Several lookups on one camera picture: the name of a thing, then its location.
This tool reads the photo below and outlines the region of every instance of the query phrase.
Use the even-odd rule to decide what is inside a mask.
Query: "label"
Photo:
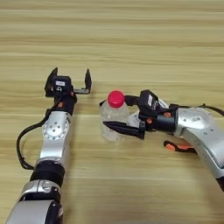
[[[151,95],[149,95],[149,100],[148,100],[148,104],[151,106],[151,104],[152,104],[152,96]]]
[[[56,86],[64,87],[66,83],[64,81],[56,80]]]
[[[199,115],[197,115],[197,116],[195,116],[195,117],[193,117],[192,118],[192,121],[195,123],[195,122],[198,122],[198,121],[200,121],[201,120],[201,118],[200,118],[200,116]]]
[[[103,122],[101,122],[101,133],[103,137],[110,141],[120,140],[122,138],[119,133],[108,128],[106,125],[103,124]]]

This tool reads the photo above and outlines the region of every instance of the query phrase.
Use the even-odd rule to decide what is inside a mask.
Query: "clear plastic bottle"
[[[124,95],[121,91],[112,91],[108,99],[101,105],[101,133],[110,141],[120,140],[121,135],[108,128],[103,122],[127,123],[129,119],[129,108],[125,103]]]

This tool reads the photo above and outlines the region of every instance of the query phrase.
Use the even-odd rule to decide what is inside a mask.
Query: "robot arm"
[[[46,111],[42,149],[31,179],[24,186],[6,224],[62,223],[60,192],[67,166],[71,118],[76,95],[89,94],[92,81],[87,70],[86,88],[74,89],[70,77],[57,76],[57,71],[57,68],[52,71],[45,85],[46,96],[53,97],[56,104]],[[26,169],[32,167],[21,155],[20,163],[26,164]]]
[[[205,105],[197,108],[170,105],[165,107],[150,90],[141,92],[140,97],[126,96],[129,106],[139,108],[139,127],[121,122],[104,122],[118,133],[144,139],[145,131],[163,131],[184,138],[205,162],[224,191],[224,130],[219,128]],[[224,116],[224,111],[214,109]]]
[[[224,131],[203,108],[179,108],[177,137],[183,137],[197,151],[224,191]]]

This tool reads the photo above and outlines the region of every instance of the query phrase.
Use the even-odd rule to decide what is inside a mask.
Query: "bottle cap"
[[[108,104],[111,108],[119,109],[124,104],[124,95],[121,91],[114,90],[108,95]]]

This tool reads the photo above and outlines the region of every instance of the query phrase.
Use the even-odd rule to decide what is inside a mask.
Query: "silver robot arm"
[[[203,108],[179,108],[176,137],[183,137],[197,151],[224,191],[224,131]]]
[[[57,76],[57,72],[57,69],[52,71],[45,85],[46,96],[53,97],[57,103],[50,112],[47,110],[47,119],[44,118],[42,149],[31,179],[24,186],[6,224],[62,223],[63,208],[60,197],[67,166],[71,118],[74,104],[77,102],[76,95],[89,94],[92,81],[87,70],[86,88],[74,89],[71,79],[68,76]],[[18,154],[18,157],[24,168],[32,168],[25,163],[21,154]]]
[[[68,153],[71,116],[53,111],[43,127],[43,147],[28,182],[12,209],[7,224],[62,223],[60,188]]]

